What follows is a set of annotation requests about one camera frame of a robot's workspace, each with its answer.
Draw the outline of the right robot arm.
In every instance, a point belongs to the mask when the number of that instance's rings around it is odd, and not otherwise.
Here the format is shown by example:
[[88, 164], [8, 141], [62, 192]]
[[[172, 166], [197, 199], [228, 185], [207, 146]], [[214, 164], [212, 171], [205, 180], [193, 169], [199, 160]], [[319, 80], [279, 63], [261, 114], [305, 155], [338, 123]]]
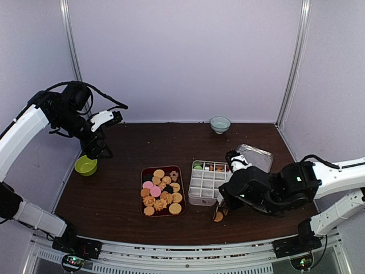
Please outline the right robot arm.
[[296, 236], [273, 241], [277, 258], [320, 248], [322, 237], [364, 208], [364, 158], [330, 163], [311, 154], [278, 173], [253, 166], [235, 150], [226, 153], [226, 161], [232, 175], [219, 186], [215, 203], [223, 212], [249, 206], [260, 213], [281, 216], [315, 199], [347, 192], [324, 212], [302, 221]]

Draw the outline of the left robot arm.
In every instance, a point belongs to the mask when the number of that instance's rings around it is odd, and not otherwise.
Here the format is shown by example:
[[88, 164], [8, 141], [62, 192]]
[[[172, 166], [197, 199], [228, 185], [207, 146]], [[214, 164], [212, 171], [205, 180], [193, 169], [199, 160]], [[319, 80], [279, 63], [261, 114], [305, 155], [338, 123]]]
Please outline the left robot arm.
[[125, 105], [90, 114], [97, 88], [80, 81], [36, 93], [1, 133], [1, 220], [44, 232], [55, 249], [97, 258], [100, 244], [77, 236], [76, 227], [51, 211], [64, 187], [76, 146], [91, 160], [111, 158], [103, 128], [121, 121]]

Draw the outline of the swirl butter cookie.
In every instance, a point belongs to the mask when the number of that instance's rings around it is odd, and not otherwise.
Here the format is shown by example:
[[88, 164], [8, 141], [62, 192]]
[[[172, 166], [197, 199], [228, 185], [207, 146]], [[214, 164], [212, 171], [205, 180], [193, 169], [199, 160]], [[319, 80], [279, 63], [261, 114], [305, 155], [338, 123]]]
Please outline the swirl butter cookie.
[[155, 203], [155, 197], [149, 195], [149, 196], [145, 196], [143, 197], [143, 204], [146, 207], [153, 207], [154, 203]]

